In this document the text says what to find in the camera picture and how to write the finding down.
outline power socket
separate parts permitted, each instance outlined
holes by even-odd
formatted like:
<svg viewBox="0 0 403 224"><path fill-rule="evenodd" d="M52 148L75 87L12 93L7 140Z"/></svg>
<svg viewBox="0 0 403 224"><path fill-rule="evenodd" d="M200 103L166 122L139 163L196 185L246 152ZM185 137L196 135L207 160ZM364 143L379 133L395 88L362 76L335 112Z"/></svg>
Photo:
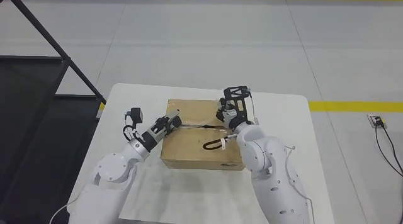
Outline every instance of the power socket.
<svg viewBox="0 0 403 224"><path fill-rule="evenodd" d="M376 118L378 117L377 115L367 115L367 117L368 117L368 120L370 120L370 124L371 124L372 128L374 128L374 129L375 128L382 128L380 125L377 125L377 120L376 120ZM385 119L382 118L381 116L379 116L379 117L382 120L385 129L387 129L388 126L386 125Z"/></svg>

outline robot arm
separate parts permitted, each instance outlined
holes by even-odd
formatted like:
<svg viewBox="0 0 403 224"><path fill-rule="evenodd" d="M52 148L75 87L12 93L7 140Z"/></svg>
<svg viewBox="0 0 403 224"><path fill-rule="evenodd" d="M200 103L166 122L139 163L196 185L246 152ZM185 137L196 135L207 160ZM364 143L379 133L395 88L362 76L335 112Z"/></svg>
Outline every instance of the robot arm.
<svg viewBox="0 0 403 224"><path fill-rule="evenodd" d="M158 118L142 135L136 130L136 124L142 123L140 108L133 108L126 116L130 116L133 125L132 138L120 153L112 153L103 157L92 171L86 185L80 192L75 210L70 213L69 224L115 223L119 218L127 195L137 174L136 163L143 162L150 151L174 129L181 126L179 111Z"/></svg>
<svg viewBox="0 0 403 224"><path fill-rule="evenodd" d="M307 201L297 173L288 164L287 148L247 119L244 99L250 95L246 86L225 89L217 118L237 134L242 161L252 172L253 189L269 223L308 224Z"/></svg>

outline gray floor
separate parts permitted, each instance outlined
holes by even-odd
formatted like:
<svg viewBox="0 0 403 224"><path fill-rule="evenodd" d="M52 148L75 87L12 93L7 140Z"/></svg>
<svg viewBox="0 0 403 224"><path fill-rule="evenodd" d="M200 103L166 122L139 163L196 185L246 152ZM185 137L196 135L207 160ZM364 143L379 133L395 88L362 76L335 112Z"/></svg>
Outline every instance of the gray floor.
<svg viewBox="0 0 403 224"><path fill-rule="evenodd" d="M402 101L403 3L23 0L96 87L117 82ZM56 55L9 2L0 54ZM91 94L69 72L59 93ZM403 116L383 113L403 155ZM398 223L401 177L366 113L312 113L336 223ZM391 157L386 139L380 141Z"/></svg>

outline brown cardboard box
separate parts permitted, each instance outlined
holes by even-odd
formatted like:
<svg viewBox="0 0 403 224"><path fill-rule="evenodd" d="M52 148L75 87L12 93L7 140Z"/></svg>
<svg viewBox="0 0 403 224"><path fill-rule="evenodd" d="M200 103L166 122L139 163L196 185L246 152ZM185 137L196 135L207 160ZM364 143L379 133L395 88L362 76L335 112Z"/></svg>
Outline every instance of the brown cardboard box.
<svg viewBox="0 0 403 224"><path fill-rule="evenodd" d="M207 124L222 126L215 118L216 101L169 100L167 113L180 110L184 125ZM205 150L203 144L229 134L224 128L179 128L162 142L161 159L169 168L240 171L244 168L236 142L227 143L225 150Z"/></svg>

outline black metal frame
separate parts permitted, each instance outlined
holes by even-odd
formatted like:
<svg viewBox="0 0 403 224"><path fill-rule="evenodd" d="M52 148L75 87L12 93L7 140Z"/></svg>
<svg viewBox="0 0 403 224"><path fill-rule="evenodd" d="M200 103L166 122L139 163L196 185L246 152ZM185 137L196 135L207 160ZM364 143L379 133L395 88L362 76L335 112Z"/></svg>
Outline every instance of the black metal frame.
<svg viewBox="0 0 403 224"><path fill-rule="evenodd" d="M73 62L73 60L66 54L63 48L55 41L50 33L42 26L37 18L31 13L31 11L24 5L21 0L10 0L19 9L19 11L28 19L28 21L38 30L38 32L48 41L48 43L56 50L56 52L65 60L69 67L81 78L82 81L90 88L90 90L99 98L103 104L106 104L106 99L99 93L91 81L82 73L79 67Z"/></svg>

